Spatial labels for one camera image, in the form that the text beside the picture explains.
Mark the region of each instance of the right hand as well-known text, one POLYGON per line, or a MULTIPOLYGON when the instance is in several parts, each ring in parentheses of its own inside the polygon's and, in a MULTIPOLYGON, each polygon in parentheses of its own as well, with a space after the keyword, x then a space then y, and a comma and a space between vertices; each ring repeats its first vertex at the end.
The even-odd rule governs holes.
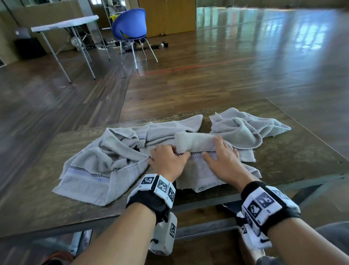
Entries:
POLYGON ((233 185, 240 193, 248 183, 259 180, 241 163, 237 149, 230 149, 220 136, 214 137, 213 141, 216 145, 217 160, 206 152, 202 153, 202 157, 220 180, 233 185))

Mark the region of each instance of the wooden door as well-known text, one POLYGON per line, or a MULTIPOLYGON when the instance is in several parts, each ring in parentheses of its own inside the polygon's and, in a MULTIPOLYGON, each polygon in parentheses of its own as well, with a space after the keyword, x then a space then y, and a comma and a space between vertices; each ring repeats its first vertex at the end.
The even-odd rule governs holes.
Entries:
POLYGON ((165 1, 166 34, 196 30, 196 0, 165 1))
POLYGON ((165 0, 139 0, 139 7, 146 11, 147 37, 165 34, 165 0))

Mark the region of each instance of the wooden table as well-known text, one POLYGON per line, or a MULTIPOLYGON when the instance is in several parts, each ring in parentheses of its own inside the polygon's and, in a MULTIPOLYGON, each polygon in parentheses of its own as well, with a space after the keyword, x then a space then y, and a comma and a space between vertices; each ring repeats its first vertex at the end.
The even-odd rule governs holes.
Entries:
MULTIPOLYGON (((348 160, 267 99, 182 113, 155 122, 181 120, 203 114, 200 132, 208 133, 211 128, 208 117, 230 107, 259 117, 275 118, 292 128, 281 135, 264 138, 263 144, 255 149, 257 162, 252 165, 260 170, 263 181, 267 184, 281 190, 313 186, 317 188, 317 185, 343 179, 349 173, 348 160)), ((110 127, 127 127, 149 121, 110 127)), ((63 163, 101 136, 104 130, 105 128, 91 128, 64 132, 54 138, 40 160, 1 202, 0 240, 33 240, 88 230, 112 222, 123 212, 131 189, 105 207, 75 201, 51 192, 59 183, 63 163)), ((229 185, 217 186, 200 193, 189 189, 178 190, 173 210, 190 210, 239 199, 240 195, 229 185)))

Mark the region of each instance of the black wrist strap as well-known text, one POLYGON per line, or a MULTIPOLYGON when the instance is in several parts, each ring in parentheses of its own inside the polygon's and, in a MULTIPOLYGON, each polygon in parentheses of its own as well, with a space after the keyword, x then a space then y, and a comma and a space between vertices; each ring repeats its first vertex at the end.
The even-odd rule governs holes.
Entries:
POLYGON ((156 215, 156 223, 160 223, 163 220, 168 222, 170 208, 165 203, 165 200, 157 196, 153 191, 138 191, 129 199, 126 208, 134 202, 139 202, 152 210, 156 215))
POLYGON ((261 187, 270 197, 272 197, 277 203, 282 206, 282 209, 270 215, 263 225, 259 225, 257 222, 255 222, 256 226, 259 227, 260 231, 263 232, 266 236, 270 227, 280 223, 281 221, 287 218, 300 218, 299 208, 297 209, 288 207, 280 197, 272 192, 267 187, 267 185, 261 181, 253 181, 246 185, 246 187, 241 192, 242 201, 244 202, 247 197, 259 187, 261 187))

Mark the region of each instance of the folding table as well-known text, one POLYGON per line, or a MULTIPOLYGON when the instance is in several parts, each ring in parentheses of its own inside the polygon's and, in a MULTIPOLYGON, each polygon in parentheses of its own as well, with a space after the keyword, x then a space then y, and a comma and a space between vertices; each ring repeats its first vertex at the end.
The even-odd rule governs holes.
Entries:
POLYGON ((70 79, 69 79, 67 73, 65 72, 63 66, 59 62, 59 60, 57 58, 57 53, 55 53, 53 51, 52 47, 50 46, 49 41, 47 40, 47 38, 46 38, 46 36, 44 34, 44 31, 51 30, 51 29, 70 28, 72 30, 74 36, 78 39, 78 44, 79 44, 80 50, 81 50, 81 52, 82 52, 82 54, 83 54, 83 56, 85 58, 85 61, 86 61, 87 65, 88 65, 88 67, 89 67, 89 69, 91 71, 91 74, 92 74, 93 78, 96 80, 95 74, 92 71, 92 68, 90 66, 90 63, 89 63, 87 57, 86 57, 86 54, 89 57, 90 62, 92 62, 91 57, 88 54, 87 49, 86 49, 84 43, 82 42, 82 39, 80 38, 80 35, 78 34, 78 31, 76 30, 76 27, 84 25, 84 24, 87 24, 87 23, 95 22, 96 27, 98 29, 98 33, 99 33, 99 35, 101 37, 101 40, 102 40, 101 41, 102 46, 105 49, 105 51, 107 52, 108 58, 110 60, 108 49, 107 49, 107 47, 106 47, 106 45, 105 45, 105 43, 103 41, 102 34, 101 34, 101 32, 100 32, 100 30, 98 28, 97 19, 99 19, 99 17, 97 15, 85 16, 85 17, 79 17, 77 19, 70 19, 70 20, 61 21, 61 22, 58 22, 58 23, 55 23, 55 24, 50 24, 50 25, 44 25, 44 26, 38 26, 38 27, 31 28, 31 30, 33 32, 40 32, 41 33, 42 37, 46 41, 47 46, 49 47, 50 51, 52 52, 53 57, 56 59, 58 65, 61 67, 63 73, 65 74, 65 76, 69 80, 69 83, 72 83, 72 82, 70 81, 70 79))

